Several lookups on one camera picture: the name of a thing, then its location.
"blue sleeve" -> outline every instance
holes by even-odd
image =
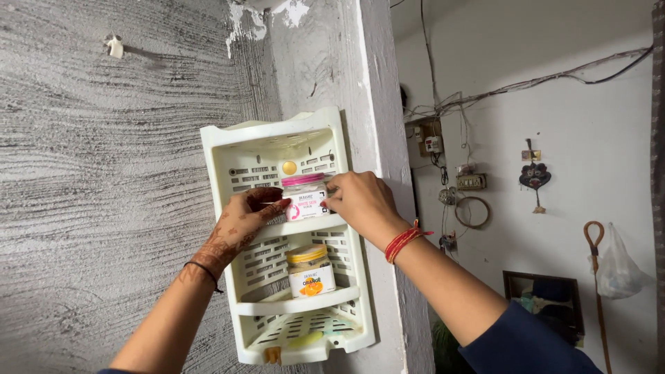
[[[460,353],[477,374],[602,374],[582,351],[514,301]]]
[[[117,369],[103,369],[97,372],[97,374],[131,374],[129,371],[122,371]]]

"henna design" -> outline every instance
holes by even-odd
[[[282,198],[282,189],[278,187],[252,188],[246,191],[247,205],[252,212],[258,212],[264,208],[262,203],[274,202]]]
[[[252,188],[243,194],[234,195],[235,198],[231,197],[227,205],[232,205],[225,209],[226,211],[221,215],[215,228],[210,233],[210,237],[203,243],[199,251],[192,256],[191,261],[205,266],[219,279],[221,273],[238,253],[254,241],[263,226],[262,223],[282,214],[284,209],[291,203],[291,199],[282,199],[281,193],[282,190],[277,187]],[[277,201],[277,203],[268,207],[262,204],[274,201]],[[257,217],[260,218],[261,223],[256,222],[252,218],[242,225],[234,225],[239,224],[239,221],[248,219],[248,214],[252,214],[253,212],[258,213]],[[238,221],[224,220],[236,213],[241,214],[238,217]],[[231,241],[227,241],[224,240],[224,235],[221,235],[222,233],[228,233],[229,235],[240,234],[242,235],[242,239],[236,240],[234,238]],[[208,279],[208,281],[211,281],[209,274],[198,266],[185,266],[176,279],[180,281],[203,281],[204,279]]]
[[[272,220],[273,218],[282,214],[284,212],[284,209],[286,209],[290,203],[291,199],[289,198],[281,199],[276,204],[272,204],[264,208],[262,211],[260,211],[259,216],[261,217],[261,220],[263,220],[264,222]]]

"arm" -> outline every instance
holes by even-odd
[[[374,173],[338,174],[328,188],[338,189],[325,204],[382,252],[393,238],[411,228],[397,213],[390,189]],[[407,244],[395,264],[425,295],[462,346],[487,331],[508,308],[506,299],[423,237]]]
[[[371,172],[337,174],[337,191],[324,204],[381,251],[411,225],[401,219],[392,192]],[[395,264],[425,295],[476,373],[601,374],[581,351],[546,325],[443,255],[427,239],[408,243]]]
[[[205,266],[218,280],[265,223],[291,199],[279,188],[253,188],[234,195],[210,237],[190,261]],[[194,341],[216,282],[196,265],[186,265],[138,326],[110,367],[132,373],[179,373]]]

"hand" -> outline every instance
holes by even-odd
[[[337,191],[321,205],[337,212],[382,252],[412,227],[397,213],[390,188],[373,172],[337,174],[327,187]]]
[[[252,188],[231,196],[210,237],[192,261],[204,265],[219,278],[224,268],[256,238],[261,228],[282,214],[290,203],[291,199],[282,199],[282,189],[277,187]]]

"fingernail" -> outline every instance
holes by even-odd
[[[282,210],[286,209],[287,206],[289,206],[290,203],[291,203],[290,198],[286,198],[286,199],[282,199],[282,200],[278,201],[278,204],[279,204],[279,206],[282,207]]]

